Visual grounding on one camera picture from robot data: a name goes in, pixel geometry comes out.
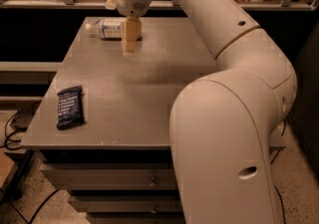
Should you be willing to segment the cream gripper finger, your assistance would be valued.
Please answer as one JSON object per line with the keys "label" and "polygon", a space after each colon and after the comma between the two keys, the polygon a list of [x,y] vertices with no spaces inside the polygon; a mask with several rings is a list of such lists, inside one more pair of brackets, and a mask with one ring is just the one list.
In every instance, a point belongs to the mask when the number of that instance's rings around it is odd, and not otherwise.
{"label": "cream gripper finger", "polygon": [[128,16],[123,24],[122,47],[124,52],[133,52],[136,42],[142,31],[142,23],[139,17]]}
{"label": "cream gripper finger", "polygon": [[115,10],[117,8],[116,0],[107,0],[106,1],[106,8],[108,10]]}

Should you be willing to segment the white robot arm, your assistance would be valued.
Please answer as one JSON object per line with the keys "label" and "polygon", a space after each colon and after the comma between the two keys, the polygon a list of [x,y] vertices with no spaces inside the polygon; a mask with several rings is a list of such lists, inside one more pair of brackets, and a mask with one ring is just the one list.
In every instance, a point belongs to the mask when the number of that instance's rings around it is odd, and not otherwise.
{"label": "white robot arm", "polygon": [[[184,88],[169,118],[174,173],[186,224],[280,224],[269,157],[272,132],[296,98],[293,66],[234,0],[175,0],[217,71]],[[115,0],[124,46],[151,0]]]}

